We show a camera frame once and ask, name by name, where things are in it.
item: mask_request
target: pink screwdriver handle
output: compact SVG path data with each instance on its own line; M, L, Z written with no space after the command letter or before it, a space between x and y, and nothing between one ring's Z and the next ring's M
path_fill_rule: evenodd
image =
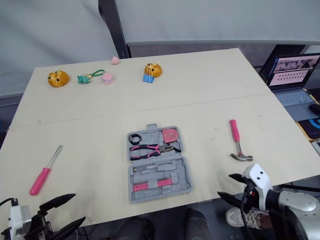
M44 185L44 183L45 183L50 171L51 171L50 168L44 167L42 169L42 172L36 178L33 186L31 187L31 189L29 191L30 195L34 196L34 195L37 195L40 192L40 190L41 190L42 186Z
M240 142L240 135L237 128L237 121L234 119L230 120L230 126L231 126L233 140L235 142Z

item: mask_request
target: laptop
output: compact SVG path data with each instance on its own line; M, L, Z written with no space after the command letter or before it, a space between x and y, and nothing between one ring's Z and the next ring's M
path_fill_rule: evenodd
M303 89L319 59L320 53L276 56L259 72L296 122L319 117L309 109L314 100Z

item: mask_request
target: laptop keyboard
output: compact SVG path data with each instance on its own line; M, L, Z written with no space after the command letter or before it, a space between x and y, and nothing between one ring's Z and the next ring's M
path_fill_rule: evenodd
M313 102L304 90L277 93L276 97L284 107Z

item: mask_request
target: pliers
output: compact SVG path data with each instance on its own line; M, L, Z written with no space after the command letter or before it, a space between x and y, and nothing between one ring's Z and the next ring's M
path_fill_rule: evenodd
M143 156L132 156L132 157L130 157L131 161L139 160L139 159L148 159L151 157L157 157L157 156L160 156L161 153L170 152L170 151L174 150L175 148L170 145L159 146L159 144L149 144L149 145L142 144L142 145L133 146L130 148L131 151L140 150L140 149L151 149L154 151L152 151L146 155L143 155Z

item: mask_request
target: keychain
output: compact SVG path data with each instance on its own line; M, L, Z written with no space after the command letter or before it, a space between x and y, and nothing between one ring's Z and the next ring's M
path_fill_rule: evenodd
M101 76L104 73L105 73L105 70L99 69L99 70L97 70L97 71L95 71L94 73L91 73L91 74L84 74L84 75L81 75L81 76L77 76L78 84L89 84L92 81L92 77Z

